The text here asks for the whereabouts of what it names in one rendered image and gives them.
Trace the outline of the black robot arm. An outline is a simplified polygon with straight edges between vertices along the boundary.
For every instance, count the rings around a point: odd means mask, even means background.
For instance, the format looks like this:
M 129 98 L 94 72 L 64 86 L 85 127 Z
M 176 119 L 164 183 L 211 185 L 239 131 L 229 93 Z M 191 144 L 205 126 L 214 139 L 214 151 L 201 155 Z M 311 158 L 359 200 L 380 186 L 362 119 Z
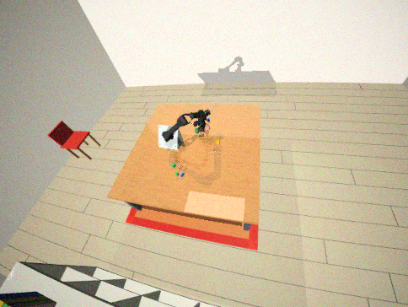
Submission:
M 164 138 L 165 142 L 168 142 L 170 139 L 173 139 L 173 133 L 180 127 L 188 125 L 191 121 L 187 121 L 185 116 L 189 116 L 192 119 L 198 118 L 199 121 L 202 121 L 205 117 L 209 116 L 211 114 L 210 110 L 199 110 L 198 112 L 191 112 L 191 113 L 185 113 L 177 119 L 176 123 L 168 130 L 162 132 L 162 137 Z M 199 122 L 194 121 L 193 126 L 200 126 Z

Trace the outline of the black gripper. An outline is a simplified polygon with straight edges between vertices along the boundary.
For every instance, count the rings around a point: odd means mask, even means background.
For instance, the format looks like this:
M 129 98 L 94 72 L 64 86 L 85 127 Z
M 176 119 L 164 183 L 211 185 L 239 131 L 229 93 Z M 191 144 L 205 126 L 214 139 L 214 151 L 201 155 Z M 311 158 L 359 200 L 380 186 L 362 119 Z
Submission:
M 202 121 L 199 121 L 198 120 L 198 122 L 199 122 L 199 127 L 198 127 L 198 132 L 204 132 L 204 130 L 205 130 L 205 126 L 206 126 L 206 123 L 205 123 L 205 121 L 204 120 L 207 120 L 207 118 L 205 117 Z

